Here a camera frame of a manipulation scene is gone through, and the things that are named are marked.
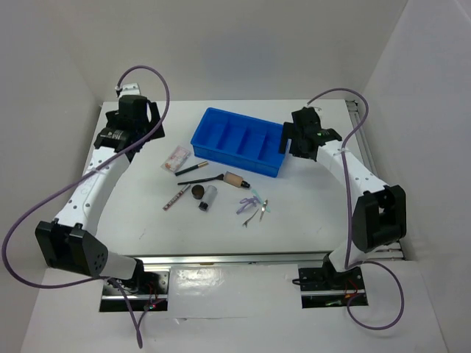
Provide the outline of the silver duckbill hair clip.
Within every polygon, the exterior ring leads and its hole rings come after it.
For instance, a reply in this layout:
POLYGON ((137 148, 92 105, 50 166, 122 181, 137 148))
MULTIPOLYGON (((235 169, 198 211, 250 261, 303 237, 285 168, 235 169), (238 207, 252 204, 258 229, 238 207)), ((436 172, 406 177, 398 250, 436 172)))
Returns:
POLYGON ((247 228, 248 223, 258 214, 259 210, 260 210, 260 208, 257 209, 257 210, 253 213, 253 215, 251 215, 242 225, 247 228))

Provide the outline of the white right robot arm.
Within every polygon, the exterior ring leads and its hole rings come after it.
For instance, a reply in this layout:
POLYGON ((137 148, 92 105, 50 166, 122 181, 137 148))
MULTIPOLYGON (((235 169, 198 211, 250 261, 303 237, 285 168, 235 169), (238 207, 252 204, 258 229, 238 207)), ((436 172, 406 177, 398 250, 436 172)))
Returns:
POLYGON ((338 288, 347 271, 381 246, 406 235, 406 192, 389 186, 346 147, 334 129, 324 129, 312 107, 291 114, 283 124, 279 152, 289 150, 295 157, 323 165, 347 192, 347 239, 325 260, 321 279, 329 288, 338 288))

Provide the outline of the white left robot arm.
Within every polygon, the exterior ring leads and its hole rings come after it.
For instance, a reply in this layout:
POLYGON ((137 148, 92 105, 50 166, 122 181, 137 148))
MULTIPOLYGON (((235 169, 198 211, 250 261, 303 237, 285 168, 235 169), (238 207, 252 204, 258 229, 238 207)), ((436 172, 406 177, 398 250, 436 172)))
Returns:
POLYGON ((88 168, 62 210, 41 221, 35 237, 51 268, 88 277, 112 277, 128 293, 145 285, 144 264, 109 250, 96 236, 102 212, 135 155, 150 140, 165 135, 156 103, 141 95, 138 84, 118 91, 118 108, 106 114, 96 136, 88 168))

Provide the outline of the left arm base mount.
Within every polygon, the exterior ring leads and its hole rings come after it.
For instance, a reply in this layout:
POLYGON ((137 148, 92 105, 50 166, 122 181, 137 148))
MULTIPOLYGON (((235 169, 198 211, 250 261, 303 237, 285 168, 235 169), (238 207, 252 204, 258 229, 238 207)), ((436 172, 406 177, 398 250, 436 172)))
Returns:
MULTIPOLYGON (((145 310, 164 312, 169 305, 170 268, 156 268, 146 271, 144 280, 139 284, 118 280, 130 302, 131 308, 138 313, 145 310)), ((113 284, 106 282, 102 287, 99 305, 101 313, 121 313, 128 311, 125 298, 113 284)))

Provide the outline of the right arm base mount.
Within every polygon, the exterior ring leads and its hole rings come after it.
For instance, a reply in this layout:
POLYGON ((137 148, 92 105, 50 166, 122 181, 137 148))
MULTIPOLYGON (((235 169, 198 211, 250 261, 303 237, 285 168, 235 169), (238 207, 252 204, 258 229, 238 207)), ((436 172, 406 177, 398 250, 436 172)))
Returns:
POLYGON ((299 268, 298 277, 291 281, 300 289, 302 308, 368 306, 368 299, 360 268, 327 279, 321 268, 299 268))

